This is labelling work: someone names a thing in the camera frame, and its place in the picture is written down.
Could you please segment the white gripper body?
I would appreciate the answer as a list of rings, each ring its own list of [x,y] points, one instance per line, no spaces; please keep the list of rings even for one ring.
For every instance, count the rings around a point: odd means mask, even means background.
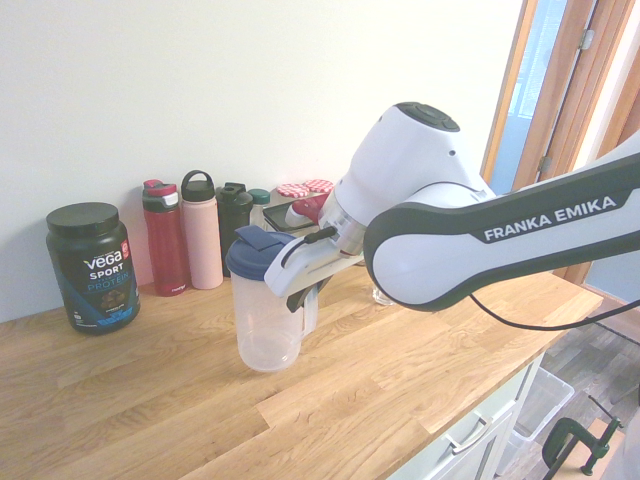
[[[290,296],[363,259],[362,253],[343,253],[330,238],[311,244],[295,238],[278,253],[267,269],[264,281],[276,296]]]

